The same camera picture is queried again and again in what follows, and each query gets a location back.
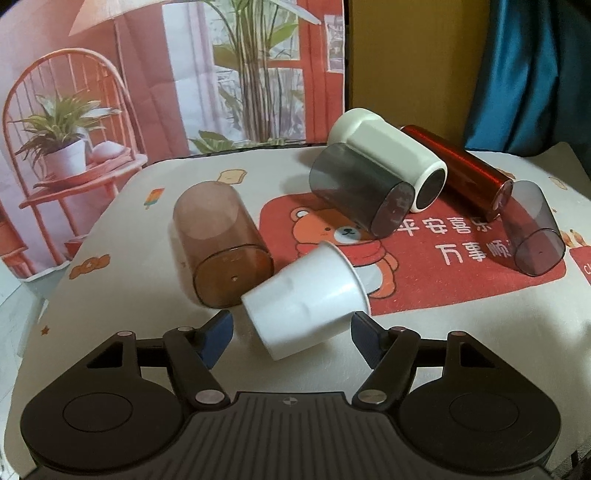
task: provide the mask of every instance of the white chinese character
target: white chinese character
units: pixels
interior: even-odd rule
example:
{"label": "white chinese character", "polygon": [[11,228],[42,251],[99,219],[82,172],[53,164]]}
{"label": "white chinese character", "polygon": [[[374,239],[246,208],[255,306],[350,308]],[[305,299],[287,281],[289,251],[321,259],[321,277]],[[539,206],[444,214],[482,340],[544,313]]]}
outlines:
{"label": "white chinese character", "polygon": [[452,223],[452,228],[457,233],[472,233],[472,229],[462,217],[451,217],[448,220]]}
{"label": "white chinese character", "polygon": [[435,245],[435,248],[438,248],[441,251],[441,253],[443,254],[443,258],[445,259],[445,263],[447,265],[452,264],[451,260],[449,260],[449,254],[456,254],[456,257],[460,261],[460,263],[464,263],[464,261],[462,260],[462,256],[460,255],[460,252],[457,251],[454,247],[455,247],[455,245],[453,245],[453,244]]}
{"label": "white chinese character", "polygon": [[482,218],[474,217],[471,218],[470,221],[476,225],[476,230],[479,232],[487,232],[488,230],[492,230],[492,227],[488,225]]}
{"label": "white chinese character", "polygon": [[493,257],[509,258],[511,256],[509,249],[503,244],[503,240],[493,240],[490,244],[486,244],[486,246]]}
{"label": "white chinese character", "polygon": [[443,220],[440,220],[439,218],[428,218],[427,220],[423,220],[423,223],[433,233],[447,232],[445,223],[443,222]]}
{"label": "white chinese character", "polygon": [[482,262],[482,259],[486,258],[486,253],[482,251],[480,248],[480,244],[477,242],[468,242],[466,244],[462,244],[468,250],[468,257],[477,262]]}
{"label": "white chinese character", "polygon": [[414,220],[404,219],[402,225],[398,227],[398,232],[408,232],[410,236],[414,236],[413,230],[419,230],[417,226],[414,226]]}

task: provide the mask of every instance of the tile floor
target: tile floor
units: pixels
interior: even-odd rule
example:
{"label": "tile floor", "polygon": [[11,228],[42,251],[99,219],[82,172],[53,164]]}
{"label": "tile floor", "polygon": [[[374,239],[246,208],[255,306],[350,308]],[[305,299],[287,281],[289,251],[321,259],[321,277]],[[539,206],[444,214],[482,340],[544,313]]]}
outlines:
{"label": "tile floor", "polygon": [[65,269],[24,283],[0,305],[0,480],[17,480],[4,455],[4,431],[12,389],[21,365],[28,330],[42,313],[42,307],[60,281]]}

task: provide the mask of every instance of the white plastic cup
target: white plastic cup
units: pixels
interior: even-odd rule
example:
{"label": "white plastic cup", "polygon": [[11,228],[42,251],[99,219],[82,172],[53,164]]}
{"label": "white plastic cup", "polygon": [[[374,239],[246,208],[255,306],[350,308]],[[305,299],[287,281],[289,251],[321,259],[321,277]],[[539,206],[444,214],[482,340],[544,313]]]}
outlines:
{"label": "white plastic cup", "polygon": [[422,212],[443,190],[447,165],[435,153],[377,113],[364,108],[345,112],[330,130],[328,144],[345,143],[414,187],[411,212]]}
{"label": "white plastic cup", "polygon": [[273,360],[343,333],[353,312],[371,315],[355,269],[329,242],[245,293],[242,304]]}

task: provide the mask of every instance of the chair backrest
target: chair backrest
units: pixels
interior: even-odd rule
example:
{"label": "chair backrest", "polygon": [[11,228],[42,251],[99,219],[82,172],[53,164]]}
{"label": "chair backrest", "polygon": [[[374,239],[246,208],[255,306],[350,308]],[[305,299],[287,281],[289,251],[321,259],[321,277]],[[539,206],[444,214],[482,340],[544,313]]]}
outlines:
{"label": "chair backrest", "polygon": [[23,161],[24,153],[15,154],[31,134],[24,131],[22,123],[13,122],[42,111],[37,95],[55,97],[75,93],[88,100],[100,100],[101,107],[121,111],[101,122],[104,129],[90,133],[92,144],[111,140],[129,147],[133,156],[145,151],[129,93],[115,66],[106,57],[85,48],[56,50],[36,60],[22,73],[9,91],[2,113],[2,130],[12,168],[25,195],[30,194],[29,186],[35,183],[35,178],[43,179],[46,173],[42,164],[33,166],[30,159]]}

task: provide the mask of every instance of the teal curtain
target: teal curtain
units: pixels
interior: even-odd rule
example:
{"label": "teal curtain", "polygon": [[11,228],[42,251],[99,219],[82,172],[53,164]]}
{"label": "teal curtain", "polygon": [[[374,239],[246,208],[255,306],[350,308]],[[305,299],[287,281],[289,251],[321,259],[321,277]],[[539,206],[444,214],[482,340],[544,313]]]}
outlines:
{"label": "teal curtain", "polygon": [[590,17],[568,0],[491,0],[465,146],[528,156],[561,141],[591,177]]}

